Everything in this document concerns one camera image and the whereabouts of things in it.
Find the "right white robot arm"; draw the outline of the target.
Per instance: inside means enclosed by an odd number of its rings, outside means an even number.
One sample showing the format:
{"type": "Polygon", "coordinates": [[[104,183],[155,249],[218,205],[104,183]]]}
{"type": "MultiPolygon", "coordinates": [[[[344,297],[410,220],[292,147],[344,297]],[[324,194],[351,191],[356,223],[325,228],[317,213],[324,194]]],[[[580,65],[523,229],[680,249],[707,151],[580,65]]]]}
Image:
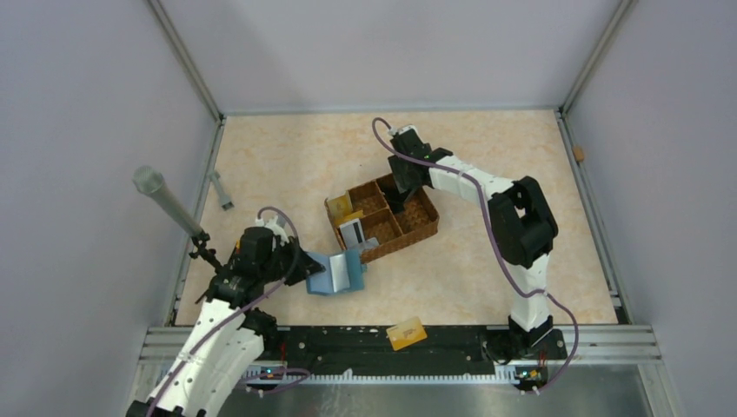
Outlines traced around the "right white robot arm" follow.
{"type": "Polygon", "coordinates": [[[495,257],[515,292],[509,345],[521,358],[534,357],[553,329],[547,271],[559,233],[540,184],[531,176],[511,180],[492,175],[447,149],[434,149],[413,125],[389,134],[393,151],[388,162],[401,192],[426,186],[481,208],[495,257]]]}

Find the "woven wicker tray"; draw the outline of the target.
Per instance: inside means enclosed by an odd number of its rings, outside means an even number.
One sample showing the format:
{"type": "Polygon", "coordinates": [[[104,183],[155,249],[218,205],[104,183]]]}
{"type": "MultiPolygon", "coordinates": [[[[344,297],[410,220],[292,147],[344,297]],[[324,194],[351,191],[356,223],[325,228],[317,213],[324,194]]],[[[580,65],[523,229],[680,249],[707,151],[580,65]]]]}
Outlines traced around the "woven wicker tray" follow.
{"type": "MultiPolygon", "coordinates": [[[[387,174],[345,191],[350,193],[356,209],[364,211],[363,230],[375,237],[379,246],[361,253],[363,263],[370,263],[437,234],[440,215],[424,189],[412,195],[400,194],[394,177],[387,174]]],[[[338,228],[329,218],[340,248],[346,249],[338,228]]]]}

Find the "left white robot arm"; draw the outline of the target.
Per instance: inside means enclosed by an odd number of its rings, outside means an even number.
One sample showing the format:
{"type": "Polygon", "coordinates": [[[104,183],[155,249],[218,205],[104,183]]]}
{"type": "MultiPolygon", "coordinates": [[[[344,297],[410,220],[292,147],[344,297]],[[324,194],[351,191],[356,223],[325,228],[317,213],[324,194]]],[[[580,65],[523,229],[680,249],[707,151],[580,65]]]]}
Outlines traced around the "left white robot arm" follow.
{"type": "Polygon", "coordinates": [[[176,359],[146,400],[128,416],[216,416],[247,368],[278,349],[276,318],[258,304],[282,286],[324,270],[301,247],[296,233],[259,222],[244,229],[229,259],[196,246],[216,269],[201,310],[176,359]]]}

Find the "white blue card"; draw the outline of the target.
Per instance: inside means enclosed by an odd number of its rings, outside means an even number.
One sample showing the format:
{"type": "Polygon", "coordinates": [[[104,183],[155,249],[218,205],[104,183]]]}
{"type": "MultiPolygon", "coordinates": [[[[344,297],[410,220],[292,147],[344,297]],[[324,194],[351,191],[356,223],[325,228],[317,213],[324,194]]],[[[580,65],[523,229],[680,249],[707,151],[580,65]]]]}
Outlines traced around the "white blue card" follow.
{"type": "Polygon", "coordinates": [[[379,242],[375,237],[367,237],[365,235],[360,219],[344,222],[339,226],[338,230],[346,249],[356,250],[362,253],[379,246],[379,242]]]}

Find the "blue leather card holder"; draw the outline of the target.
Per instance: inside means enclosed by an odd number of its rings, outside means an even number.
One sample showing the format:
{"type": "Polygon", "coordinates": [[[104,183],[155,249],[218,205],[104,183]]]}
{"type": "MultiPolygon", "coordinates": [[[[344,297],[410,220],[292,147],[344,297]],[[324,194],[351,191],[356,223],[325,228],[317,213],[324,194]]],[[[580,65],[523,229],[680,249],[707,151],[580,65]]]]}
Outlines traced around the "blue leather card holder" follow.
{"type": "Polygon", "coordinates": [[[365,289],[363,275],[367,266],[357,250],[349,249],[335,255],[308,252],[307,255],[323,267],[323,271],[306,279],[308,294],[331,296],[365,289]]]}

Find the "gold credit card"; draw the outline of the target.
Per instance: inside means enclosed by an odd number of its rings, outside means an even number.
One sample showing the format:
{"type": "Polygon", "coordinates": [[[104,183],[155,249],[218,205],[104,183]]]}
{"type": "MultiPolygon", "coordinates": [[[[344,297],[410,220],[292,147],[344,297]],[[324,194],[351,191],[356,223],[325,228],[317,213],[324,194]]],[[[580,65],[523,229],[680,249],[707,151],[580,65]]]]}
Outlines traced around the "gold credit card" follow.
{"type": "Polygon", "coordinates": [[[402,350],[428,338],[427,331],[418,316],[387,328],[386,333],[394,351],[402,350]]]}

